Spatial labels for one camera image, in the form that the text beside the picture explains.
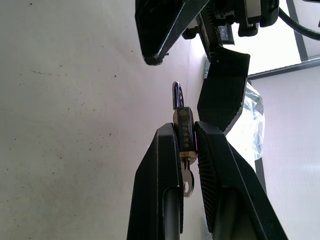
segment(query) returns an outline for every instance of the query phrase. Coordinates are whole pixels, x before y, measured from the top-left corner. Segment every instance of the cable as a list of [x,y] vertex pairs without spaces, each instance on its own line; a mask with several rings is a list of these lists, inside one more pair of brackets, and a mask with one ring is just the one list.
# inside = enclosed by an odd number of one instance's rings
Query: cable
[[308,38],[320,41],[320,32],[313,31],[305,26],[301,26],[291,17],[289,17],[281,8],[279,8],[279,17],[297,33],[304,35]]

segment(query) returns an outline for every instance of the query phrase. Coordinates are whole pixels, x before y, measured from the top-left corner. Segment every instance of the clear plastic bag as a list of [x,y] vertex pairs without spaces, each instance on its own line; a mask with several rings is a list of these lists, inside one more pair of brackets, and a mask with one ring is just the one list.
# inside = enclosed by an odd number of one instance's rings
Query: clear plastic bag
[[226,138],[255,169],[255,160],[263,154],[265,114],[263,99],[247,82],[242,114]]

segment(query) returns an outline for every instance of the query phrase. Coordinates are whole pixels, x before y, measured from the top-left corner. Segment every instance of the speckled white surface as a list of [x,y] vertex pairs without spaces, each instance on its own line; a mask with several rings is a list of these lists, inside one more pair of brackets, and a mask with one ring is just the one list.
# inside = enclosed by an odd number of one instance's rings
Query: speckled white surface
[[[197,38],[147,66],[134,12],[134,0],[1,1],[1,239],[126,239],[136,169],[172,121],[172,83],[196,116],[204,63]],[[204,227],[192,169],[182,240]]]
[[268,198],[290,240],[318,240],[320,66],[252,81],[263,97]]

